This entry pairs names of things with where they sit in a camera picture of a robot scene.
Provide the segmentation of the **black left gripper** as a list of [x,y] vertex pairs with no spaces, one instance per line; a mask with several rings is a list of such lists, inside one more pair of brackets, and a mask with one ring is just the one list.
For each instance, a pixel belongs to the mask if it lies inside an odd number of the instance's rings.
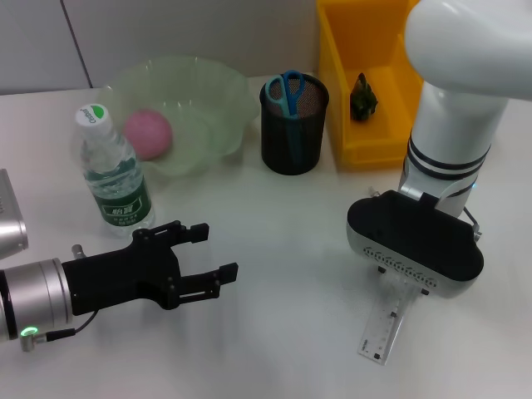
[[152,229],[138,229],[125,248],[62,264],[75,315],[148,299],[164,310],[181,304],[218,298],[223,285],[237,279],[236,263],[218,269],[180,275],[171,250],[178,244],[199,243],[209,237],[207,224],[189,228],[173,221]]

